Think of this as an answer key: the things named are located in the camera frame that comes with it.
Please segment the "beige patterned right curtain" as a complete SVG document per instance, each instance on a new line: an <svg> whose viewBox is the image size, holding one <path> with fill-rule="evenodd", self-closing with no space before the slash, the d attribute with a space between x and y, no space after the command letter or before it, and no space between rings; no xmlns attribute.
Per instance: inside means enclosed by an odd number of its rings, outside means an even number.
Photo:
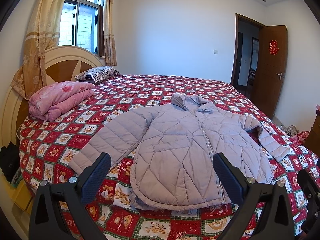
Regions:
<svg viewBox="0 0 320 240"><path fill-rule="evenodd" d="M116 66L116 44L113 33L113 0L104 0L103 5L103 38L105 61L107 66Z"/></svg>

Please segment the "red double happiness decoration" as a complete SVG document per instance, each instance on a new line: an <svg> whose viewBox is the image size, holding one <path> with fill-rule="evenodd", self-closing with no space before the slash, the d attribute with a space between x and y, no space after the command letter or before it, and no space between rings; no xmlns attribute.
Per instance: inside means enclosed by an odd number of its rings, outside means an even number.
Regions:
<svg viewBox="0 0 320 240"><path fill-rule="evenodd" d="M278 54L279 48L278 48L278 41L277 40L271 40L269 42L269 52L271 55L276 56Z"/></svg>

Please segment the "beige patterned curtain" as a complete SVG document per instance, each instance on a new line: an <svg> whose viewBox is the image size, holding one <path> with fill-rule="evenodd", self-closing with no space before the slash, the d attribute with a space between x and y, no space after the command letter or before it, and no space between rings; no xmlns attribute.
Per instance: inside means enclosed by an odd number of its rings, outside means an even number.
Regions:
<svg viewBox="0 0 320 240"><path fill-rule="evenodd" d="M103 38L105 61L107 66L116 66L116 44L113 33L113 0L104 0L103 5Z"/></svg>
<svg viewBox="0 0 320 240"><path fill-rule="evenodd" d="M25 36L22 66L11 87L24 99L47 85L45 52L58 46L65 0L37 0Z"/></svg>

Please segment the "folded pink floral quilt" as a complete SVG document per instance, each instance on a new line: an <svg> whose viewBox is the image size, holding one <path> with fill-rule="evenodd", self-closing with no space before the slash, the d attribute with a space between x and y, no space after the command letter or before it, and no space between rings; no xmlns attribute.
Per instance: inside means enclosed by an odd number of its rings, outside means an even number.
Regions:
<svg viewBox="0 0 320 240"><path fill-rule="evenodd" d="M54 121L94 93L95 85L88 82L55 82L33 94L29 113L43 121Z"/></svg>

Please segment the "clothes pile on floor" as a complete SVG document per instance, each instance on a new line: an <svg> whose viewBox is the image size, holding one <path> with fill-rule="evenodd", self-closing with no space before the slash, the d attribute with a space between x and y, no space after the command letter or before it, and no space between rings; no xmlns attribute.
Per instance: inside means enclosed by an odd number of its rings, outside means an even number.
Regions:
<svg viewBox="0 0 320 240"><path fill-rule="evenodd" d="M283 131L291 137L296 143L304 144L309 136L309 131L299 131L294 125L284 127Z"/></svg>

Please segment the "window with metal frame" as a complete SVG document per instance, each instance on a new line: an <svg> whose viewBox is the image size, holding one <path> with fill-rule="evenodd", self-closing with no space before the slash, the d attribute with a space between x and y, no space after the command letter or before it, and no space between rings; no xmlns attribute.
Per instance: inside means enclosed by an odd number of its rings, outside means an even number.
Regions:
<svg viewBox="0 0 320 240"><path fill-rule="evenodd" d="M60 21L60 46L77 46L99 55L102 0L65 0Z"/></svg>

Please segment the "cream and wood headboard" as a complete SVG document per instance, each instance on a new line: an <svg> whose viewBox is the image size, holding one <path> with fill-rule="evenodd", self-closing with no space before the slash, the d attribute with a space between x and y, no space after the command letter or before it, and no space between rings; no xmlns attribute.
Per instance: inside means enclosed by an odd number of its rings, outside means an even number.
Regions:
<svg viewBox="0 0 320 240"><path fill-rule="evenodd" d="M58 46L45 51L47 84L74 81L75 76L103 63L91 52L77 46ZM1 146L17 144L21 125L29 115L27 100L8 89L1 107Z"/></svg>

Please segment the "beige patterned left curtain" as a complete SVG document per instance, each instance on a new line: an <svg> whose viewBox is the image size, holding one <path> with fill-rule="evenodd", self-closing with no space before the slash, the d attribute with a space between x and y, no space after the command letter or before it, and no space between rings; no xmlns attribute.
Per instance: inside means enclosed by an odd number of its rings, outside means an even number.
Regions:
<svg viewBox="0 0 320 240"><path fill-rule="evenodd" d="M37 0L25 36L22 66L11 87L24 99L47 85L45 52L58 46L65 0Z"/></svg>

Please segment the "red patchwork cartoon bedspread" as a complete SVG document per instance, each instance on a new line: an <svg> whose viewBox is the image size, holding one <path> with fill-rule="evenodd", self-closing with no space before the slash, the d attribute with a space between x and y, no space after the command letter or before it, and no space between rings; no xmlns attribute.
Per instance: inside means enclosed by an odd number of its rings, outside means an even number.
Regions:
<svg viewBox="0 0 320 240"><path fill-rule="evenodd" d="M182 76L119 75L97 85L93 95L53 122L27 117L20 127L22 176L31 191L40 181L64 183L73 174L71 159L107 122L121 113L143 106L169 103L174 93L199 95L217 107L258 119L277 142L289 149L278 162L270 159L274 179L287 189L294 233L306 219L306 198L297 173L307 169L319 180L317 155L294 142L248 98L222 81ZM104 179L90 216L108 239L216 239L237 210L234 204L175 212L136 211L131 206L130 167L133 154L122 160Z"/></svg>

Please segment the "striped grey pillow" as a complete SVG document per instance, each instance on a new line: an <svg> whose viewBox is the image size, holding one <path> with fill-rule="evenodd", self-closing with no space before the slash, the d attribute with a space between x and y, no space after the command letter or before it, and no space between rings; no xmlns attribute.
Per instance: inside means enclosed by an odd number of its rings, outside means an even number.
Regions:
<svg viewBox="0 0 320 240"><path fill-rule="evenodd" d="M114 67L95 67L75 76L76 81L98 84L111 77L119 75L119 71Z"/></svg>

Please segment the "lilac quilted puffer jacket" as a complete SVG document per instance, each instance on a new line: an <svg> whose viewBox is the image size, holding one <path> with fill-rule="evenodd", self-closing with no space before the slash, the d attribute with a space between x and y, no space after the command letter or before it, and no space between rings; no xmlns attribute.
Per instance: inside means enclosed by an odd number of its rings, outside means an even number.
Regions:
<svg viewBox="0 0 320 240"><path fill-rule="evenodd" d="M213 169L222 153L246 177L271 183L268 160L289 149L255 118L225 111L200 96L174 94L171 102L121 113L105 124L69 162L81 174L101 153L112 166L134 153L131 206L141 210L195 210L231 199Z"/></svg>

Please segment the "black clothes pile by bed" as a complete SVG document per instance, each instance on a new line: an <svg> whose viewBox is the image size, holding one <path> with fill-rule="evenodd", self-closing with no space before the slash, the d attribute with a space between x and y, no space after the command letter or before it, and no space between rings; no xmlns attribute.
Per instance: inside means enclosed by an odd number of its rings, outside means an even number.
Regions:
<svg viewBox="0 0 320 240"><path fill-rule="evenodd" d="M10 142L1 148L0 166L6 180L15 184L21 175L19 148Z"/></svg>

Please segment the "brown wooden door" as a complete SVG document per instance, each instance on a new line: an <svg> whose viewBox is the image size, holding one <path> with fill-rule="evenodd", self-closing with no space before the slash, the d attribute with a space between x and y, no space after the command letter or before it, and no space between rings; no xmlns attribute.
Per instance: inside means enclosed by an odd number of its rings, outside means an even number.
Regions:
<svg viewBox="0 0 320 240"><path fill-rule="evenodd" d="M278 54L271 55L268 48L271 40L278 41ZM270 119L274 117L284 82L287 63L288 36L285 25L266 26L259 32L259 54L251 101ZM282 72L279 81L277 73Z"/></svg>

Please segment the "dark wooden door frame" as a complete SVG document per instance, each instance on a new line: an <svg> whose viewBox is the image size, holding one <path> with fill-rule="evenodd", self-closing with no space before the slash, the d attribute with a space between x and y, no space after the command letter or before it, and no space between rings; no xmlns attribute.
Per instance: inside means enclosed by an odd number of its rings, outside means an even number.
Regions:
<svg viewBox="0 0 320 240"><path fill-rule="evenodd" d="M231 81L230 84L232 85L235 79L235 74L236 74L236 61L237 61L237 56L238 56L238 39L239 39L239 21L248 23L250 25L255 26L259 30L263 29L266 27L265 24L258 22L252 18L249 18L247 16L241 15L239 13L235 14L235 51L234 51L234 63L233 63L233 70L232 70L232 75L231 75Z"/></svg>

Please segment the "yellow bedside cabinet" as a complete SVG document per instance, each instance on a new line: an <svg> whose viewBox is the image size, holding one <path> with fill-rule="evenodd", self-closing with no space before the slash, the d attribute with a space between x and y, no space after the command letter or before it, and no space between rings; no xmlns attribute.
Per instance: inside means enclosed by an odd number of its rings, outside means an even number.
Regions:
<svg viewBox="0 0 320 240"><path fill-rule="evenodd" d="M23 211L27 211L31 201L33 200L33 194L31 193L24 179L22 179L16 187L8 184L7 193L14 204Z"/></svg>

